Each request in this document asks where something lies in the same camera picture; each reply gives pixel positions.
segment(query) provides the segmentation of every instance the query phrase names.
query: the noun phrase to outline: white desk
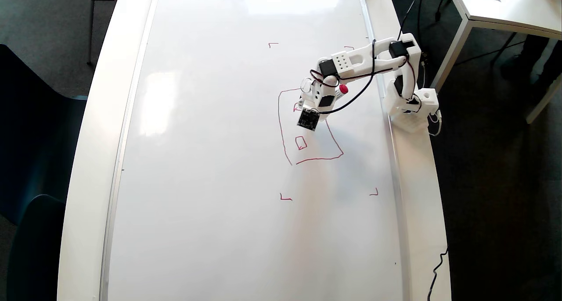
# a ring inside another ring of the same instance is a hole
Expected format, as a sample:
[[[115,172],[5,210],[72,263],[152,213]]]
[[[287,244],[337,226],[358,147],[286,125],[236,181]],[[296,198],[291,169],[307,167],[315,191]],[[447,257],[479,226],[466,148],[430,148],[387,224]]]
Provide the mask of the white desk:
[[[529,35],[562,39],[562,0],[452,0],[462,22],[435,79],[441,89],[472,28],[499,29]],[[560,89],[560,79],[526,117],[531,123]]]
[[[68,191],[58,300],[99,299],[102,251],[127,96],[151,0],[118,0],[90,89]],[[391,0],[366,0],[375,37],[395,36]],[[427,133],[395,130],[402,210],[406,216],[410,299],[427,297],[432,269],[446,246],[443,211]],[[438,270],[432,300],[451,299],[448,258]]]

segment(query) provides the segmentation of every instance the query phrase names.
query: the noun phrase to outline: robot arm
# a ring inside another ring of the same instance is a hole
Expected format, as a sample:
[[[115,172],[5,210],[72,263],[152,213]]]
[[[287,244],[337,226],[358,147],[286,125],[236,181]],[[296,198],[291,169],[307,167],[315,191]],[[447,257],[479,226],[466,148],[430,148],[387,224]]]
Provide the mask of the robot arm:
[[[390,52],[391,59],[376,58],[386,50]],[[325,120],[330,113],[339,111],[357,99],[371,79],[353,99],[334,109],[335,102],[348,92],[347,83],[364,77],[371,78],[373,73],[394,71],[395,79],[388,85],[385,97],[387,113],[393,123],[409,132],[415,132],[423,125],[427,127],[427,116],[435,115],[438,103],[435,90],[415,91],[420,55],[421,50],[413,35],[405,33],[400,41],[388,38],[353,51],[321,57],[317,69],[310,71],[311,78],[304,79],[301,84],[299,107],[302,112],[297,125],[314,131],[317,123]]]

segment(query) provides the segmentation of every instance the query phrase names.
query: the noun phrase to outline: chair leg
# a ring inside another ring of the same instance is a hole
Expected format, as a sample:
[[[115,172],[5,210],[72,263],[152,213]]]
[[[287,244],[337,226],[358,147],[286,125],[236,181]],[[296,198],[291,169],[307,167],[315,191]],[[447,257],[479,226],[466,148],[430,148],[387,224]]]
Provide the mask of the chair leg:
[[[90,65],[92,63],[92,29],[94,27],[94,0],[90,1],[90,39],[88,40],[88,61]]]
[[[498,57],[500,57],[500,55],[504,52],[505,48],[508,47],[508,45],[511,43],[511,41],[513,40],[513,38],[515,37],[516,34],[517,33],[514,32],[514,33],[512,33],[511,36],[508,37],[508,40],[504,43],[504,46],[501,47],[500,51],[498,51],[496,56],[492,59],[492,61],[490,61],[490,66],[492,66],[494,63],[496,63],[496,60],[498,59]]]
[[[437,11],[435,12],[435,22],[438,22],[441,19],[441,4],[443,4],[443,0],[440,0],[439,5],[437,6]]]

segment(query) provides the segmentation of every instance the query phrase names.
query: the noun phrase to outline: whiteboard surface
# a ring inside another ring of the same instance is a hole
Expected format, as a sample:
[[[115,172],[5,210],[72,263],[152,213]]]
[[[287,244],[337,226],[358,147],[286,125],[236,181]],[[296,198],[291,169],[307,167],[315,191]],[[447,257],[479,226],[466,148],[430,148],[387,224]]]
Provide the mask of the whiteboard surface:
[[[402,299],[374,83],[316,133],[291,126],[317,59],[367,43],[359,0],[159,0],[108,299]]]

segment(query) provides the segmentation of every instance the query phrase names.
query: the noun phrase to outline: floor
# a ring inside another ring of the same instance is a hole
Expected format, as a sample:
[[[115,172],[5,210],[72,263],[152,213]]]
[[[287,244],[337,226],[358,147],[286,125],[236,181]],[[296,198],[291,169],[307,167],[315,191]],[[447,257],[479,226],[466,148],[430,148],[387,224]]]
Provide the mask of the floor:
[[[401,19],[412,0],[393,1]],[[421,39],[416,31],[418,3],[403,30],[414,33],[429,53],[426,86],[461,20],[454,5],[446,3],[441,21],[435,23],[438,3],[423,0]],[[113,2],[96,3],[94,63],[113,7]],[[93,77],[86,65],[89,11],[89,0],[0,0],[0,43],[56,91],[69,97],[87,95]],[[459,61],[498,49],[509,35],[475,29]],[[517,35],[513,43],[523,39]],[[433,153],[455,301],[560,300],[561,95],[532,125],[525,123],[529,82],[504,81],[498,70],[520,51],[520,45],[507,49],[494,66],[494,55],[457,65],[439,94],[443,129],[432,139]],[[534,74],[545,60],[537,63]],[[5,299],[14,232],[0,217],[0,301]]]

